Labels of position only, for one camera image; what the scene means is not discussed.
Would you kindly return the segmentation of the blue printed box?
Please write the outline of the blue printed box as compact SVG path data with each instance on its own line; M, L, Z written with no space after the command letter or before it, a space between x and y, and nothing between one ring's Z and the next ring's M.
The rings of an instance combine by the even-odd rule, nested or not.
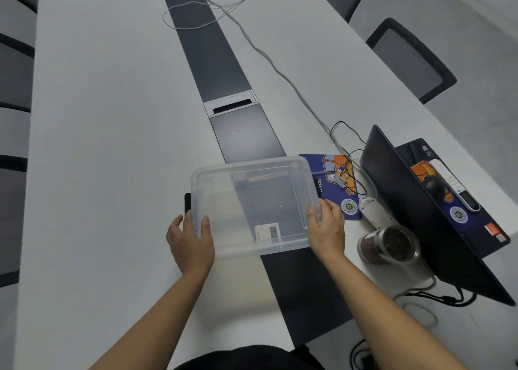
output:
M444 179L430 165L432 159L439 159L442 162L443 160L423 138L397 146L395 150L437 202L439 210L479 257L484 258L493 254L510 242L508 234L483 209L478 200L481 210L473 213L450 191Z

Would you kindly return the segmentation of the glass jar with dark contents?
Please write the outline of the glass jar with dark contents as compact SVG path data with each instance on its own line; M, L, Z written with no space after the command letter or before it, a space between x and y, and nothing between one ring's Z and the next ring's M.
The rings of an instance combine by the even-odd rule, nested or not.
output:
M392 225L362 236L357 242L361 260L374 266L409 265L421 256L420 243L411 230Z

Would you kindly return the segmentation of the person's black clothing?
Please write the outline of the person's black clothing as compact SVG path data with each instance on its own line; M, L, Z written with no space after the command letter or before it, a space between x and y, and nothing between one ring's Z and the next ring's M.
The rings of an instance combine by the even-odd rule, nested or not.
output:
M214 351L189 360L174 370L325 370L307 346L286 351L252 345Z

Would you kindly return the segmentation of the clear plastic storage box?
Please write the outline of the clear plastic storage box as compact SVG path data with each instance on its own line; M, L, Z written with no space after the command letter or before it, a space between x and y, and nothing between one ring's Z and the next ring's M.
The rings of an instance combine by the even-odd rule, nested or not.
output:
M211 165L191 175L196 234L208 217L216 259L307 248L307 207L322 212L313 175L301 156Z

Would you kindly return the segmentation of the person's right forearm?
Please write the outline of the person's right forearm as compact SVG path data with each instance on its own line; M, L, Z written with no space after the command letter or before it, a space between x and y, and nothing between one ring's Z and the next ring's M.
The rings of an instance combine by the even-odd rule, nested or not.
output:
M322 260L381 370L468 370L344 254Z

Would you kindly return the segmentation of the person's right hand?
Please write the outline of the person's right hand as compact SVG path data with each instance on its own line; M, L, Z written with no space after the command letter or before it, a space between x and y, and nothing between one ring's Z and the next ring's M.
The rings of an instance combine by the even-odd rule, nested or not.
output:
M335 203L319 199L321 208L320 234L308 238L309 245L319 260L327 265L345 255L345 219L341 208Z

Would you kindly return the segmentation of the person's left forearm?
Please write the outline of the person's left forearm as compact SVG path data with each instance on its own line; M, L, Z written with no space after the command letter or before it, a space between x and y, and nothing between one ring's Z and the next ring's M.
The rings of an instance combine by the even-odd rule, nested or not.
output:
M89 370L166 370L208 274L183 273Z

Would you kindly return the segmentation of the person's left hand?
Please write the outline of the person's left hand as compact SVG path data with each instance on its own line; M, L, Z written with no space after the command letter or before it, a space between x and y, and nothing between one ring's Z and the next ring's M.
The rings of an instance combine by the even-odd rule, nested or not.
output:
M166 233L172 256L183 275L201 275L210 273L215 260L214 242L204 242L198 237L192 218L192 211L177 216Z

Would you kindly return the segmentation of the dark laptop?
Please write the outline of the dark laptop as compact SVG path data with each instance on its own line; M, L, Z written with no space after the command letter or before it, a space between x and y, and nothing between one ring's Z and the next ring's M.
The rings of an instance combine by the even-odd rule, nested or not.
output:
M422 258L434 276L508 306L517 305L483 258L439 210L378 125L372 126L360 165L396 221L417 236Z

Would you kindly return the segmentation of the white device with black end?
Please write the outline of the white device with black end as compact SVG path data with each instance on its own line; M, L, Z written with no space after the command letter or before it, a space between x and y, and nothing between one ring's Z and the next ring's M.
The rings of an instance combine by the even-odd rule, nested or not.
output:
M444 165L439 159L430 160L430 165L444 179L448 188L460 202L471 212L477 213L481 210L481 205L471 195L471 193L463 186L458 178Z

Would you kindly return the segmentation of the white power strip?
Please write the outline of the white power strip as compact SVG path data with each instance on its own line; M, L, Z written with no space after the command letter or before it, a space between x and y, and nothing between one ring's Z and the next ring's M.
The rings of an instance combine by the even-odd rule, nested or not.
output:
M376 229L386 229L398 224L396 219L373 197L361 198L359 200L359 210Z

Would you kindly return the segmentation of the blue printed mouse pad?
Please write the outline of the blue printed mouse pad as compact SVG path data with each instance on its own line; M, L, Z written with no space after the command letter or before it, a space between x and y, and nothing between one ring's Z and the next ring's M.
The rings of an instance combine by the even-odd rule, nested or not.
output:
M352 162L344 155L301 154L301 157L304 157L310 166L319 197L337 204L345 220L361 220L359 194ZM347 189L342 189L331 181L329 176L334 173L346 180Z

